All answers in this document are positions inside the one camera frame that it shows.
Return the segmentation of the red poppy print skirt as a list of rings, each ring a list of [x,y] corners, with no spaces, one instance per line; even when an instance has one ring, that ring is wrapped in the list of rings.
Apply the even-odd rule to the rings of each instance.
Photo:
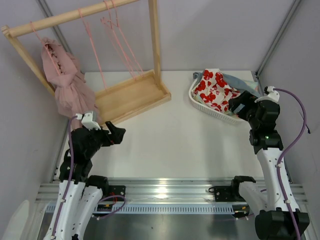
[[[194,72],[195,86],[191,89],[192,98],[217,112],[226,114],[229,101],[241,95],[240,91],[231,87],[219,70],[205,69]]]

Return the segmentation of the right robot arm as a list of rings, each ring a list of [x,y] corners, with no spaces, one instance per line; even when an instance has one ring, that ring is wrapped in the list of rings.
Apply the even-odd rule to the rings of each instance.
[[[259,239],[299,240],[310,218],[300,210],[288,180],[284,159],[288,150],[276,131],[279,97],[279,90],[269,87],[264,96],[244,91],[229,101],[229,110],[250,125],[249,141],[262,168],[266,194],[249,176],[236,176],[231,186],[252,210]]]

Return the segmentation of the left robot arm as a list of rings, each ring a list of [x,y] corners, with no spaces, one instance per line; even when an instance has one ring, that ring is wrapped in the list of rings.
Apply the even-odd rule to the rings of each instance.
[[[60,166],[58,197],[46,240],[82,240],[95,207],[111,199],[107,177],[90,175],[92,157],[102,147],[119,145],[126,130],[106,122],[102,129],[93,122],[89,127],[72,129],[68,125],[69,148]]]

